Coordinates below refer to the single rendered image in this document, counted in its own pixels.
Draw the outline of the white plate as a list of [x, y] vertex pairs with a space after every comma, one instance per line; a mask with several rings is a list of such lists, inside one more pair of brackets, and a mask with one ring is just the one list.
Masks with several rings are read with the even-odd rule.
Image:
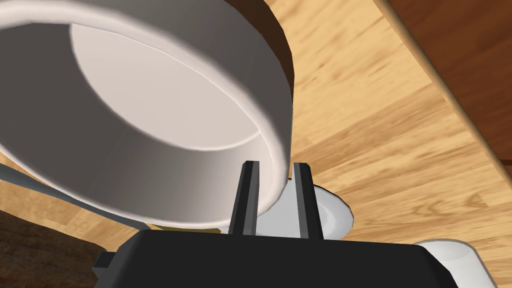
[[[340, 240], [353, 228], [350, 207], [336, 194], [314, 186], [323, 238]], [[293, 179], [289, 179], [279, 200], [257, 217], [257, 236], [300, 238], [297, 195]]]

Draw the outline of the white mug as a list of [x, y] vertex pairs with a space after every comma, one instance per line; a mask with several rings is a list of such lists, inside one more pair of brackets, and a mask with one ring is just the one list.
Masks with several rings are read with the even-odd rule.
[[426, 248], [452, 275], [458, 288], [498, 288], [477, 250], [456, 239], [438, 238], [416, 243]]

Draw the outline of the white round bowl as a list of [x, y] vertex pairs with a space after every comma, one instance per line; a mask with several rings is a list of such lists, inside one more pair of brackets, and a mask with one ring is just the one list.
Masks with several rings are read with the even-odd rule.
[[133, 227], [226, 227], [289, 177], [294, 67], [265, 0], [0, 0], [0, 152]]

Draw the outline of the grey metal utensil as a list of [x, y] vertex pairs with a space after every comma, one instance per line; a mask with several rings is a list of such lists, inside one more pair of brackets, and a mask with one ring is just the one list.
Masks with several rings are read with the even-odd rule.
[[151, 229], [147, 224], [145, 224], [143, 222], [125, 218], [120, 215], [116, 215], [116, 214], [101, 210], [101, 209], [91, 206], [87, 203], [81, 202], [81, 201], [79, 201], [75, 198], [72, 198], [69, 195], [55, 189], [54, 187], [48, 186], [34, 178], [29, 177], [27, 174], [24, 174], [18, 170], [15, 170], [14, 168], [9, 167], [2, 163], [0, 163], [0, 180], [14, 184], [19, 187], [27, 188], [29, 190], [37, 191], [39, 193], [60, 199], [67, 203], [78, 206], [82, 209], [85, 209], [89, 212], [92, 212], [92, 213], [98, 214], [102, 217], [108, 218], [114, 222], [132, 227], [136, 230], [150, 230]]

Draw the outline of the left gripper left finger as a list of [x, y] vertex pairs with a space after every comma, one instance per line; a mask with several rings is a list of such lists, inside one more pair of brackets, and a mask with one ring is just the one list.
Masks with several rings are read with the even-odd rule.
[[256, 234], [260, 190], [260, 162], [248, 160], [242, 165], [228, 233]]

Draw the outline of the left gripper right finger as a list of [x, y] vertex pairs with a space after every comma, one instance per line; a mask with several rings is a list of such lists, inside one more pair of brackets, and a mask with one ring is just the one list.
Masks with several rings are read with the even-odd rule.
[[297, 198], [300, 237], [323, 240], [324, 235], [311, 167], [304, 162], [295, 162], [293, 164], [293, 179]]

